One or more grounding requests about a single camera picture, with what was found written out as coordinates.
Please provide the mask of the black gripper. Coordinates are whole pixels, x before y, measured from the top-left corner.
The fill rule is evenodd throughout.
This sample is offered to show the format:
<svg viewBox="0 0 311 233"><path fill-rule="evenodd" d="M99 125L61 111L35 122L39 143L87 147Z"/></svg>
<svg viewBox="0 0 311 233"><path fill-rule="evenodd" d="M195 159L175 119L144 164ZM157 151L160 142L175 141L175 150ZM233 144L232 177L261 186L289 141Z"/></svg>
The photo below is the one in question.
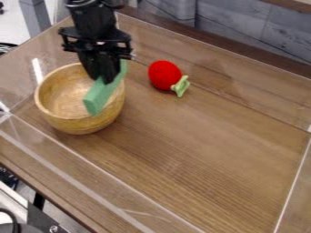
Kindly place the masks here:
<svg viewBox="0 0 311 233"><path fill-rule="evenodd" d="M73 25L59 29L63 50L77 53L89 78L101 76L105 85L120 72L120 59L131 59L131 36L117 28L115 15L125 6L127 3L67 3Z"/></svg>

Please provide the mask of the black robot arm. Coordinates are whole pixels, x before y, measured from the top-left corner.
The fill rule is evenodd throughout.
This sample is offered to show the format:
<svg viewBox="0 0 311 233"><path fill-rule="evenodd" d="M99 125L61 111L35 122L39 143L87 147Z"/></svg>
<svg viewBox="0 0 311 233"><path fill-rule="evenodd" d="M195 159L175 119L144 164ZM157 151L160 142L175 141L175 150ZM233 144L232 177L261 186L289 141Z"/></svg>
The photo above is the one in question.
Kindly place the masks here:
<svg viewBox="0 0 311 233"><path fill-rule="evenodd" d="M105 85L120 73L120 61L132 58L131 36L116 27L115 11L127 0L65 0L73 26L61 27L63 50L77 54L93 80Z"/></svg>

